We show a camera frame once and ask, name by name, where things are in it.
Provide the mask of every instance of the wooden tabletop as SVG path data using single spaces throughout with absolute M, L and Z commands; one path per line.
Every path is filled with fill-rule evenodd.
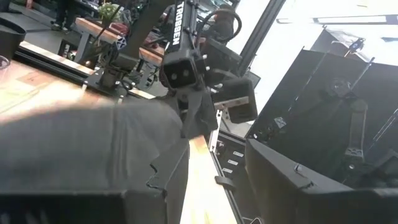
M 84 19 L 84 18 L 76 18 L 75 24 L 77 26 L 77 28 L 83 32 L 88 32 L 91 35 L 98 35 L 101 30 L 102 27 L 97 26 L 96 24 Z M 118 35 L 110 32 L 110 31 L 104 31 L 100 37 L 101 40 L 109 42 L 109 43 L 113 43 L 115 41 L 117 41 L 119 39 Z M 158 47 L 156 49 L 154 49 L 154 51 L 160 53 L 161 55 L 164 54 L 164 49 L 162 47 Z M 162 63 L 162 57 L 153 54 L 152 52 L 141 48 L 140 49 L 140 55 L 142 57 L 142 59 L 144 59 L 147 62 L 151 62 L 155 65 L 160 65 Z
M 35 49 L 24 42 L 24 47 Z M 37 48 L 38 53 L 59 59 L 65 65 L 86 71 L 86 67 L 71 62 L 58 55 Z M 85 91 L 80 86 L 68 83 L 48 73 L 12 61 L 6 72 L 6 79 L 0 83 L 0 121 L 7 122 L 43 113 L 48 110 L 70 106 L 96 106 L 112 103 L 108 99 Z M 143 94 L 145 98 L 152 98 L 150 94 Z M 190 161 L 187 192 L 185 194 L 181 223 L 197 224 L 235 224 L 232 209 L 229 205 L 224 188 L 215 182 L 218 175 L 213 159 L 207 148 L 205 138 L 190 141 Z

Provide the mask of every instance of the white label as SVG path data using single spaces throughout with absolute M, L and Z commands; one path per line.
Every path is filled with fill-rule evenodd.
M 234 166 L 236 166 L 236 165 L 238 164 L 238 162 L 232 161 L 231 159 L 228 160 L 228 163 L 229 163 L 229 164 L 232 164 L 232 165 L 234 165 Z
M 184 12 L 184 2 L 181 2 L 176 8 L 177 12 L 175 14 L 174 23 L 174 35 L 173 35 L 173 45 L 180 44 L 181 31 L 182 31 L 182 16 Z
M 232 170 L 230 170 L 230 169 L 223 168 L 223 171 L 224 171 L 224 172 L 228 172 L 228 173 L 232 174 Z
M 233 153 L 235 156 L 239 156 L 239 157 L 243 157 L 243 154 L 241 154 L 240 152 L 236 152 L 236 151 L 234 151 L 234 153 Z

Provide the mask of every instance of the cable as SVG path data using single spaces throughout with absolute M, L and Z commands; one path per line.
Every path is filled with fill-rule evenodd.
M 229 10 L 229 9 L 218 9 L 218 10 L 215 10 L 215 11 L 213 11 L 212 13 L 208 14 L 208 15 L 205 17 L 205 19 L 203 20 L 203 22 L 199 25 L 199 27 L 198 27 L 198 29 L 197 29 L 197 32 L 198 32 L 198 34 L 197 34 L 197 39 L 196 39 L 196 41 L 195 41 L 195 46 L 196 46 L 196 47 L 199 46 L 200 36 L 201 36 L 201 34 L 202 34 L 202 32 L 203 32 L 203 28 L 204 28 L 205 24 L 210 20 L 210 18 L 212 18 L 214 15 L 217 15 L 217 14 L 219 14 L 219 13 L 227 13 L 227 14 L 232 15 L 232 16 L 237 20 L 237 22 L 238 22 L 238 29 L 236 30 L 236 32 L 235 32 L 231 37 L 224 38 L 224 39 L 217 39 L 218 41 L 222 41 L 222 42 L 224 42 L 224 41 L 230 41 L 230 40 L 232 40 L 233 38 L 235 38 L 235 37 L 240 33 L 240 31 L 241 31 L 241 29 L 242 29 L 242 20 L 241 20 L 241 18 L 239 17 L 239 15 L 237 15 L 236 12 L 231 11 L 231 10 Z

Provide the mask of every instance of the table leg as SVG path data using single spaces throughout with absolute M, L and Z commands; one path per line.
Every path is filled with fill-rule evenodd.
M 83 32 L 80 38 L 80 42 L 79 42 L 79 46 L 77 48 L 77 53 L 76 53 L 76 57 L 74 59 L 75 62 L 79 62 L 81 60 L 81 58 L 83 57 L 86 48 L 89 44 L 90 41 L 90 37 L 91 35 L 87 32 Z

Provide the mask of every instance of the bright light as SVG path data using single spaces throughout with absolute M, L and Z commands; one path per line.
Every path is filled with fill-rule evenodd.
M 319 23 L 354 23 L 354 22 L 387 22 L 385 16 L 356 16 L 356 17 L 331 17 L 318 18 Z

